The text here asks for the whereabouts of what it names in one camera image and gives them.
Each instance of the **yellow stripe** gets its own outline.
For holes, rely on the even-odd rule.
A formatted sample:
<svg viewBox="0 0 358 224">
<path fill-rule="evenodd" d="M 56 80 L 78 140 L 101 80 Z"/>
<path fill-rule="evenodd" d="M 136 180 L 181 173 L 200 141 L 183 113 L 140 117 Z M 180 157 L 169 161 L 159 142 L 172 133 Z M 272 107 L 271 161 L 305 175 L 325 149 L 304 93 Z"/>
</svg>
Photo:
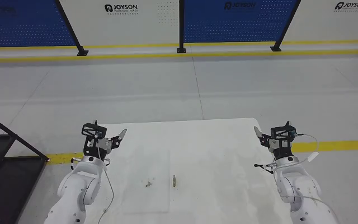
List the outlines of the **yellow stripe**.
<svg viewBox="0 0 358 224">
<path fill-rule="evenodd" d="M 313 152 L 315 150 L 315 142 L 311 143 L 293 143 L 292 152 Z M 358 141 L 341 141 L 341 142 L 320 142 L 319 152 L 331 151 L 350 151 L 358 150 Z M 53 164 L 69 164 L 73 157 L 82 158 L 83 153 L 65 153 L 65 154 L 49 154 L 51 158 L 49 165 Z"/>
<path fill-rule="evenodd" d="M 358 50 L 307 50 L 283 52 L 198 52 L 198 53 L 157 53 L 157 54 L 106 54 L 88 56 L 48 56 L 24 58 L 0 58 L 0 62 L 38 62 L 59 60 L 98 60 L 98 59 L 134 59 L 134 58 L 182 58 L 182 57 L 238 57 L 268 55 L 327 55 L 327 54 L 358 54 Z"/>
<path fill-rule="evenodd" d="M 50 158 L 50 162 L 48 164 L 69 164 L 71 159 L 74 157 L 82 158 L 83 153 L 65 153 L 65 154 L 48 154 L 46 155 Z"/>
<path fill-rule="evenodd" d="M 316 143 L 294 143 L 292 152 L 313 152 L 316 148 Z M 318 151 L 349 151 L 358 150 L 358 141 L 342 141 L 342 142 L 320 142 Z"/>
<path fill-rule="evenodd" d="M 240 46 L 240 45 L 274 45 L 275 42 L 222 42 L 222 43 L 186 43 L 185 46 Z M 357 44 L 358 40 L 325 40 L 325 41 L 283 41 L 282 44 Z M 179 43 L 164 44 L 114 44 L 114 45 L 85 45 L 85 49 L 98 48 L 162 48 L 178 47 Z M 23 46 L 2 47 L 0 50 L 69 50 L 75 46 Z"/>
</svg>

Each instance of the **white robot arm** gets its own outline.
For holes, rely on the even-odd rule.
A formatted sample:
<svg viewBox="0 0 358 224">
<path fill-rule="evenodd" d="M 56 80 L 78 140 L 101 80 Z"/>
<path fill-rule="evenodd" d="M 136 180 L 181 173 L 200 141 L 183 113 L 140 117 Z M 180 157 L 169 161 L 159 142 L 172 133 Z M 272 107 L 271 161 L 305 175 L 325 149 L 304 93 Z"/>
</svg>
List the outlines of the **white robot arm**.
<svg viewBox="0 0 358 224">
<path fill-rule="evenodd" d="M 268 136 L 254 127 L 261 145 L 274 154 L 274 162 L 267 165 L 254 164 L 255 167 L 271 167 L 266 170 L 275 177 L 277 191 L 283 202 L 291 205 L 293 224 L 338 224 L 333 210 L 320 198 L 321 188 L 317 181 L 303 168 L 302 163 L 291 152 L 291 143 L 297 134 L 296 129 L 287 122 L 283 127 L 271 128 Z"/>
<path fill-rule="evenodd" d="M 118 148 L 123 140 L 126 129 L 118 136 L 105 138 L 107 129 L 87 123 L 82 128 L 86 136 L 83 153 L 80 160 L 72 158 L 71 169 L 60 183 L 57 195 L 60 200 L 51 208 L 45 224 L 76 224 L 84 223 L 86 207 L 95 201 L 101 186 L 101 174 L 105 169 L 104 159 L 112 149 Z M 73 161 L 79 163 L 74 168 Z"/>
</svg>

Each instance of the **white table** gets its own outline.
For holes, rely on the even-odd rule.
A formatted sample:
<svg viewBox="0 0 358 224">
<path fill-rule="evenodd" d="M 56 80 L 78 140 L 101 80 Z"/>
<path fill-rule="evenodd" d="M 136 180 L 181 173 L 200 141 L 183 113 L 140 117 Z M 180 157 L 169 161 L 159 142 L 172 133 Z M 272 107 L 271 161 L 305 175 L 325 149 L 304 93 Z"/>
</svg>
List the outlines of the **white table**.
<svg viewBox="0 0 358 224">
<path fill-rule="evenodd" d="M 115 198 L 101 224 L 292 223 L 272 175 L 253 167 L 272 162 L 254 125 L 253 118 L 104 125 L 107 137 L 128 131 L 108 155 Z M 86 223 L 97 223 L 110 200 L 103 173 Z"/>
</svg>

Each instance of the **metal stand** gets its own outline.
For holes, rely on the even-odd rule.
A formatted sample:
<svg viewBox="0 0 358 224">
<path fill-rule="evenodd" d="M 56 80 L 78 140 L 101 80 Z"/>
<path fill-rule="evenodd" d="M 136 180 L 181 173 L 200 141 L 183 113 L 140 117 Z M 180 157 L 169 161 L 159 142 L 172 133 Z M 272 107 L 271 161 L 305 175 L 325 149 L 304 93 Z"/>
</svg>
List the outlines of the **metal stand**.
<svg viewBox="0 0 358 224">
<path fill-rule="evenodd" d="M 55 0 L 55 3 L 56 3 L 58 11 L 60 12 L 60 14 L 61 14 L 61 16 L 62 16 L 62 18 L 63 18 L 63 20 L 64 20 L 64 22 L 65 22 L 65 24 L 66 24 L 66 26 L 68 28 L 68 31 L 71 33 L 73 41 L 74 41 L 74 43 L 75 43 L 75 45 L 76 45 L 76 47 L 78 49 L 77 56 L 86 56 L 88 54 L 88 50 L 84 50 L 83 46 L 81 46 L 79 44 L 79 41 L 78 41 L 78 39 L 76 37 L 76 34 L 74 33 L 73 28 L 71 26 L 71 23 L 69 22 L 69 20 L 68 20 L 68 18 L 66 16 L 66 13 L 63 10 L 63 7 L 62 7 L 62 5 L 60 3 L 60 0 Z"/>
<path fill-rule="evenodd" d="M 300 5 L 300 3 L 301 3 L 301 0 L 296 1 L 296 4 L 295 4 L 294 8 L 292 9 L 290 17 L 289 17 L 289 19 L 288 19 L 288 21 L 286 23 L 286 26 L 285 26 L 285 28 L 284 28 L 279 40 L 276 41 L 274 46 L 270 47 L 273 52 L 280 52 L 281 51 L 280 45 L 281 45 L 281 43 L 282 43 L 282 41 L 283 41 L 283 39 L 284 39 L 284 37 L 286 35 L 286 32 L 287 32 L 287 30 L 288 30 L 288 28 L 289 28 L 289 26 L 290 26 L 290 24 L 292 22 L 292 19 L 293 19 L 294 15 L 296 14 L 297 8 Z"/>
<path fill-rule="evenodd" d="M 27 200 L 50 159 L 0 123 L 0 223 L 17 223 Z M 5 157 L 19 141 L 39 156 Z"/>
<path fill-rule="evenodd" d="M 177 53 L 186 53 L 184 48 L 184 0 L 179 0 L 179 48 Z"/>
</svg>

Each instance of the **white wall panel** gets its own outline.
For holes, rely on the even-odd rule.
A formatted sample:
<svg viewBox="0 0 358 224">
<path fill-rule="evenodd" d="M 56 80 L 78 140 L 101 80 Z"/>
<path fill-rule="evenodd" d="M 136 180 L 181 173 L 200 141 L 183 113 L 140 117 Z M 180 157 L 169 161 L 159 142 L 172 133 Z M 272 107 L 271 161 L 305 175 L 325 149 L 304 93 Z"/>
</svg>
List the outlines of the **white wall panel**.
<svg viewBox="0 0 358 224">
<path fill-rule="evenodd" d="M 82 45 L 178 42 L 178 0 L 63 0 Z M 105 5 L 137 5 L 138 11 L 106 12 Z"/>
<path fill-rule="evenodd" d="M 336 10 L 339 2 L 342 1 L 302 0 L 284 40 L 357 40 L 358 7 Z"/>
<path fill-rule="evenodd" d="M 358 7 L 336 10 L 339 2 L 302 0 L 284 41 L 358 39 Z M 61 3 L 82 45 L 178 42 L 179 0 L 63 0 Z M 134 4 L 138 11 L 128 11 L 125 15 L 106 12 L 106 4 Z"/>
</svg>

